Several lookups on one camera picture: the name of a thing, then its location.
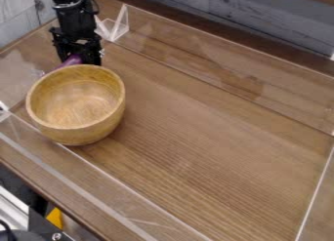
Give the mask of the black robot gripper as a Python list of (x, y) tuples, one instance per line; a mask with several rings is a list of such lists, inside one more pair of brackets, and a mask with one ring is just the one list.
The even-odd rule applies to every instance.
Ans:
[(98, 6), (93, 0), (77, 0), (53, 5), (58, 26), (50, 27), (53, 46), (61, 62), (72, 54), (82, 57), (85, 64), (101, 65), (100, 36), (94, 33), (94, 16)]

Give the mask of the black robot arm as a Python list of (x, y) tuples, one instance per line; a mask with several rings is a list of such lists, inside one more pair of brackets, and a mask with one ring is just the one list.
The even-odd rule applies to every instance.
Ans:
[(98, 6), (94, 0), (52, 0), (58, 26), (52, 26), (52, 44), (61, 65), (101, 65), (101, 37), (94, 32)]

